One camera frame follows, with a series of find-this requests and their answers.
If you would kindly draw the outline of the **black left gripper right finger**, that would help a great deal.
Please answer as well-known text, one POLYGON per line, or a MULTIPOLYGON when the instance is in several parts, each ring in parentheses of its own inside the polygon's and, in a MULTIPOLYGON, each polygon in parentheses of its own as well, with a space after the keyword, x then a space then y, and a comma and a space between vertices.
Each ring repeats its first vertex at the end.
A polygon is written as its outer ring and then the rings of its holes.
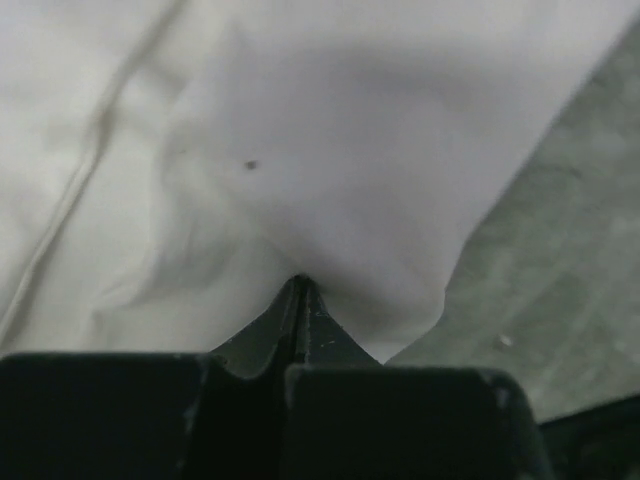
POLYGON ((385 367, 301 282, 296 360, 287 370, 291 479, 550 479, 527 397, 507 373, 385 367))

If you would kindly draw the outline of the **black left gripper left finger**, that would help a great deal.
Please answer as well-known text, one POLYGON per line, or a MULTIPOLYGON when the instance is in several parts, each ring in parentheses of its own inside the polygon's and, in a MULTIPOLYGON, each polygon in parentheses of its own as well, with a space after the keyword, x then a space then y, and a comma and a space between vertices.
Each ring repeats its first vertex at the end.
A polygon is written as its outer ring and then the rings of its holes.
POLYGON ((1 361, 5 479, 274 479, 300 282, 206 353, 1 361))

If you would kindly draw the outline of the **white t-shirt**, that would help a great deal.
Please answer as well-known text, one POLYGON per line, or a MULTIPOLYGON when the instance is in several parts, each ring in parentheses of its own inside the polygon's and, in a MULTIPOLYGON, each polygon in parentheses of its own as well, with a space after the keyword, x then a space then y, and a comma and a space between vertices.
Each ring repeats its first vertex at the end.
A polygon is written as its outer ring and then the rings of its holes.
POLYGON ((1 350, 208 351, 304 274, 378 361, 635 1, 5 1, 1 350))

